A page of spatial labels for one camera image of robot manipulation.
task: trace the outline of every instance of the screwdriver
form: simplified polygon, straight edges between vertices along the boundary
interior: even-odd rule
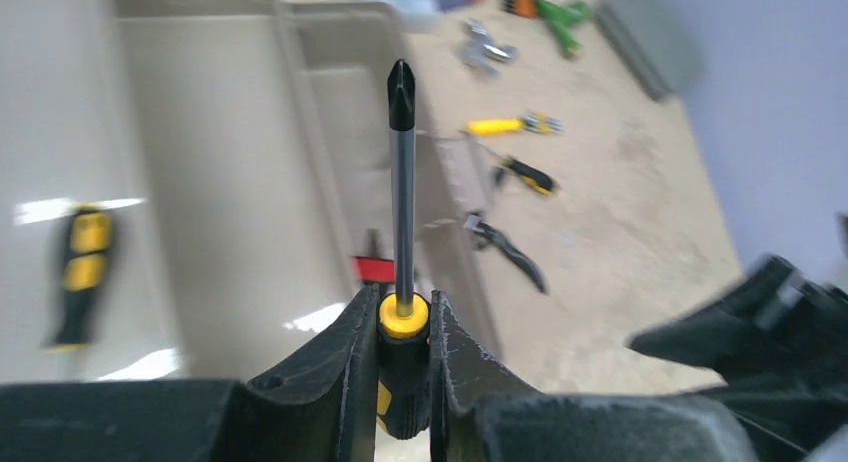
[[[62,220],[59,305],[61,319],[48,351],[62,354],[60,376],[76,377],[78,351],[91,342],[90,322],[113,257],[115,222],[94,205],[80,205]]]
[[[380,303],[377,423],[396,439],[410,439],[430,423],[430,308],[414,292],[415,78],[403,59],[386,82],[392,155],[395,293]]]
[[[524,162],[521,162],[520,160],[516,159],[511,155],[504,155],[498,152],[497,150],[481,142],[480,139],[477,139],[477,143],[480,144],[484,149],[492,153],[495,157],[501,159],[500,165],[501,167],[503,167],[503,169],[508,170],[517,175],[518,178],[521,179],[521,181],[524,182],[526,186],[530,187],[536,192],[544,196],[550,197],[554,195],[554,193],[556,193],[557,189],[559,188],[556,182],[554,182],[554,179],[551,178],[550,175],[542,172],[541,170],[530,167],[529,165],[525,164]],[[496,184],[499,183],[500,179],[503,178],[502,174],[502,172],[501,175],[498,175],[497,173],[495,174]]]

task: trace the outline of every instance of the yellow and black screwdriver handle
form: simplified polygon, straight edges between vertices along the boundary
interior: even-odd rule
[[[380,304],[377,424],[399,440],[415,437],[430,424],[429,322],[429,304],[418,294],[406,318],[397,315],[395,294]]]
[[[550,175],[541,170],[530,167],[524,162],[512,157],[505,157],[501,161],[501,165],[517,175],[525,185],[536,192],[545,196],[551,196],[556,193],[558,188],[556,182],[554,182],[554,179]]]
[[[90,319],[114,252],[111,214],[81,205],[62,220],[60,240],[59,327],[48,342],[53,352],[68,352],[91,342]]]

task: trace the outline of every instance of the beige tabletop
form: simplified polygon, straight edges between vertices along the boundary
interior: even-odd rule
[[[288,0],[291,2],[321,0]],[[461,23],[481,20],[518,48],[499,78],[456,57]],[[508,180],[487,213],[547,277],[536,292],[497,251],[479,253],[505,364],[545,391],[663,393],[713,383],[711,372],[639,356],[629,334],[703,303],[739,274],[721,210],[681,103],[651,101],[593,25],[575,31],[578,61],[563,59],[539,21],[501,12],[496,0],[443,16],[409,36],[437,130],[527,109],[559,118],[561,136],[488,139],[551,174],[553,199]],[[378,443],[378,460],[427,460]]]

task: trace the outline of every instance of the metal shaft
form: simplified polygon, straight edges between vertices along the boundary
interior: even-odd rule
[[[415,244],[415,79],[395,62],[387,82],[392,154],[392,218],[395,236],[395,297],[398,317],[412,315]]]

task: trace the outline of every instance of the black-handled tool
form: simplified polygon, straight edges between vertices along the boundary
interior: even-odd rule
[[[521,181],[524,182],[525,185],[527,185],[534,191],[545,196],[552,196],[559,188],[556,182],[554,182],[554,179],[550,175],[542,172],[541,170],[536,169],[535,167],[531,167],[511,155],[501,154],[500,152],[481,142],[479,139],[477,140],[477,143],[480,144],[484,149],[501,159],[501,167],[517,175],[518,178],[521,179]],[[500,183],[503,180],[503,176],[503,172],[495,172],[494,183],[496,188],[500,186]]]
[[[91,319],[109,272],[115,240],[114,218],[96,206],[79,206],[62,222],[57,267],[61,317],[48,342],[48,350],[56,353],[76,352],[91,342]],[[73,378],[75,367],[62,372]]]
[[[410,439],[430,424],[430,308],[414,292],[415,78],[404,60],[389,74],[395,293],[380,303],[377,423],[392,437]]]
[[[539,292],[543,294],[548,293],[545,277],[542,275],[539,266],[527,257],[524,252],[521,252],[512,245],[512,242],[510,242],[503,232],[483,222],[483,218],[476,214],[468,216],[468,219],[465,221],[465,228],[470,230],[476,237],[478,249],[494,245],[504,257],[515,264],[516,267],[521,269],[530,278],[533,285],[539,289]]]

